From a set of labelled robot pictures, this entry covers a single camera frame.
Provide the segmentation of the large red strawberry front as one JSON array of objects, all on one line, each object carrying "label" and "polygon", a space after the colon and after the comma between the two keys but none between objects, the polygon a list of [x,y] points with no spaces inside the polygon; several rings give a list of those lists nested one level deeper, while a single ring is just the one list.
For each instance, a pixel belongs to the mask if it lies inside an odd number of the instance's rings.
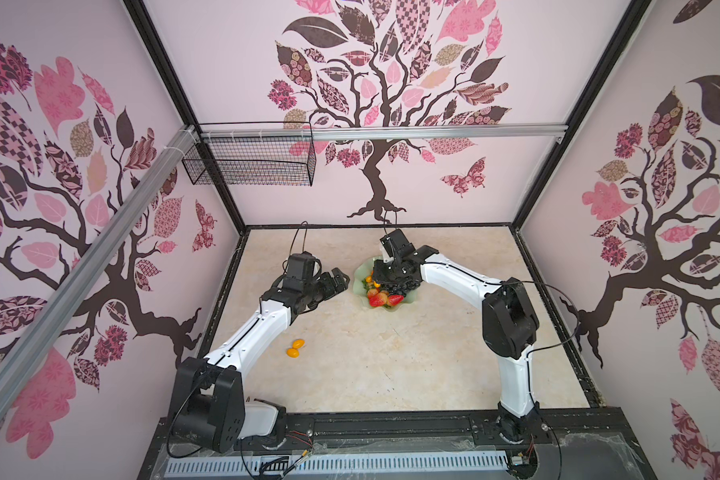
[{"label": "large red strawberry front", "polygon": [[403,295],[389,295],[386,304],[388,306],[394,307],[400,304],[404,299],[405,297]]}]

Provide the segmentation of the green scalloped fruit bowl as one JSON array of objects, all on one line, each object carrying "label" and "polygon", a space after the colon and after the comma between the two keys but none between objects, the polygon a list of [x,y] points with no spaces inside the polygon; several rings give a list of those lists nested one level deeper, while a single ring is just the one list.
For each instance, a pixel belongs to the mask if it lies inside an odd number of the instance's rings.
[{"label": "green scalloped fruit bowl", "polygon": [[417,290],[403,290],[373,280],[375,262],[380,257],[365,260],[354,272],[352,292],[365,309],[382,309],[394,312],[403,305],[413,304],[418,299]]}]

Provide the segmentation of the dark grape bunch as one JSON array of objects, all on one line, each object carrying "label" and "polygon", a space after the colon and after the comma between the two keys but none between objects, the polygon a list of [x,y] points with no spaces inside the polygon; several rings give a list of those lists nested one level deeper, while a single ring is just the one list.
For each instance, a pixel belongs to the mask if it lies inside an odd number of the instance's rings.
[{"label": "dark grape bunch", "polygon": [[419,282],[411,281],[404,283],[381,283],[377,290],[379,292],[386,292],[388,295],[400,295],[406,297],[411,292],[417,290],[420,286]]}]

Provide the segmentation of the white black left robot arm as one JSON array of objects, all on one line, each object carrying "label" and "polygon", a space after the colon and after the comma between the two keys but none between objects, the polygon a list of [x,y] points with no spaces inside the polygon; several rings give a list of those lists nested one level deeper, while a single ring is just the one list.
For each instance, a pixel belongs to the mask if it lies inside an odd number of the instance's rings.
[{"label": "white black left robot arm", "polygon": [[270,344],[301,315],[349,287],[338,268],[322,269],[309,252],[292,254],[283,273],[260,295],[252,316],[221,346],[178,367],[169,405],[167,440],[225,453],[250,437],[282,437],[283,407],[248,400],[246,377]]}]

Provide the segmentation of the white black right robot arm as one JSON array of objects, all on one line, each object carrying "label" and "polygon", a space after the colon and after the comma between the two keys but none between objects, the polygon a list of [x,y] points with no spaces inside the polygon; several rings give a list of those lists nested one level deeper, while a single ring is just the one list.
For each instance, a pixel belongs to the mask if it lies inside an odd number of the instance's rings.
[{"label": "white black right robot arm", "polygon": [[499,368],[496,429],[507,443],[528,441],[537,420],[531,362],[539,320],[523,282],[479,274],[428,245],[416,248],[400,229],[384,235],[380,249],[374,282],[405,293],[423,283],[435,285],[479,310],[483,341],[497,357]]}]

